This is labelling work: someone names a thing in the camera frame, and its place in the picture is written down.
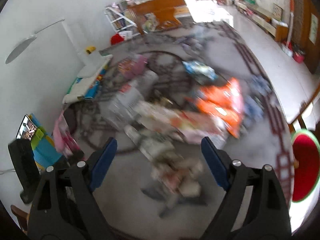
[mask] green rim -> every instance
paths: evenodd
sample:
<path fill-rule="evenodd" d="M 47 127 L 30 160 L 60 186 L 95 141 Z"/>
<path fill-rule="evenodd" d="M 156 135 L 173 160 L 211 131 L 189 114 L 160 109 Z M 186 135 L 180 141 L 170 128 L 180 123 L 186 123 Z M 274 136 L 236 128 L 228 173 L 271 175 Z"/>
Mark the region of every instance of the green rim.
<path fill-rule="evenodd" d="M 308 131 L 307 129 L 301 129 L 301 130 L 297 131 L 296 133 L 294 133 L 294 134 L 292 135 L 292 138 L 291 138 L 291 144 L 293 145 L 293 143 L 294 143 L 294 141 L 296 140 L 296 138 L 297 138 L 299 135 L 301 135 L 301 134 L 307 135 L 307 136 L 313 141 L 313 143 L 317 146 L 318 154 L 319 154 L 319 159 L 320 159 L 320 144 L 319 144 L 319 142 L 318 142 L 318 139 L 316 138 L 316 136 L 315 136 L 312 132 Z M 310 194 L 315 190 L 316 185 L 317 185 L 318 182 L 319 182 L 319 178 L 320 178 L 320 169 L 319 169 L 318 178 L 317 178 L 317 180 L 316 180 L 316 183 L 313 185 L 313 187 L 312 187 L 312 189 L 309 191 L 309 193 L 308 193 L 303 199 L 301 199 L 301 200 L 299 200 L 299 201 L 293 201 L 293 200 L 292 200 L 292 202 L 293 202 L 293 203 L 300 203 L 300 202 L 304 201 L 306 198 L 308 198 L 308 197 L 310 196 Z"/>

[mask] blue gripper pad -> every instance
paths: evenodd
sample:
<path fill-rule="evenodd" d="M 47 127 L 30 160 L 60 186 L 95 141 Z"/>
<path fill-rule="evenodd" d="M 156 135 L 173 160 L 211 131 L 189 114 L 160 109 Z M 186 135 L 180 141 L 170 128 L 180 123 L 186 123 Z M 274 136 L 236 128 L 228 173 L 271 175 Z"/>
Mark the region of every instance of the blue gripper pad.
<path fill-rule="evenodd" d="M 202 139 L 201 151 L 218 186 L 228 191 L 231 186 L 228 181 L 228 170 L 217 155 L 219 150 L 208 137 Z"/>
<path fill-rule="evenodd" d="M 112 138 L 108 145 L 106 145 L 102 151 L 99 160 L 91 170 L 91 182 L 89 189 L 93 192 L 97 187 L 100 187 L 108 169 L 113 161 L 113 158 L 117 152 L 118 143 L 117 140 Z"/>

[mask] silver bolt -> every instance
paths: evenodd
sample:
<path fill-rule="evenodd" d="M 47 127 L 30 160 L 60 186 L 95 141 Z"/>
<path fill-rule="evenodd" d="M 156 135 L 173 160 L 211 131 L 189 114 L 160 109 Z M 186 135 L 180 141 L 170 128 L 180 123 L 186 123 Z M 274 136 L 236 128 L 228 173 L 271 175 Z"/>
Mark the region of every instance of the silver bolt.
<path fill-rule="evenodd" d="M 272 171 L 272 166 L 267 164 L 267 165 L 264 165 L 264 168 L 266 171 Z"/>
<path fill-rule="evenodd" d="M 233 164 L 233 166 L 239 167 L 239 166 L 241 166 L 242 163 L 239 160 L 233 160 L 232 164 Z"/>
<path fill-rule="evenodd" d="M 46 171 L 51 172 L 51 171 L 53 171 L 53 169 L 54 169 L 53 166 L 49 166 L 49 167 L 47 167 Z"/>
<path fill-rule="evenodd" d="M 85 166 L 85 161 L 79 161 L 79 162 L 77 163 L 77 166 L 78 166 L 79 168 L 84 167 L 84 166 Z"/>

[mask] purple package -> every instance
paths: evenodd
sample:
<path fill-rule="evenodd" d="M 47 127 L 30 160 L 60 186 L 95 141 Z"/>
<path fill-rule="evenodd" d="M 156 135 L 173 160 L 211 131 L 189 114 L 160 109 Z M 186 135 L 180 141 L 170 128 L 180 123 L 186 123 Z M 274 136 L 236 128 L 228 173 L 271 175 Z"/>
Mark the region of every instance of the purple package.
<path fill-rule="evenodd" d="M 140 54 L 135 54 L 122 60 L 119 65 L 120 73 L 128 80 L 143 73 L 148 59 Z"/>

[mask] lamp head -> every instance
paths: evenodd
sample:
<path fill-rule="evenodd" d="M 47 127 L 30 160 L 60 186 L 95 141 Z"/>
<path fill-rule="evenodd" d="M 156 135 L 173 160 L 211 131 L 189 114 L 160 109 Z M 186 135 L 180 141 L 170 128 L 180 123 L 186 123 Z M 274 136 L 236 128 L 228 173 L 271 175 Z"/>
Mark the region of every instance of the lamp head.
<path fill-rule="evenodd" d="M 15 60 L 35 39 L 36 35 L 32 35 L 29 38 L 21 41 L 10 53 L 5 61 L 6 64 L 9 64 L 11 61 Z"/>

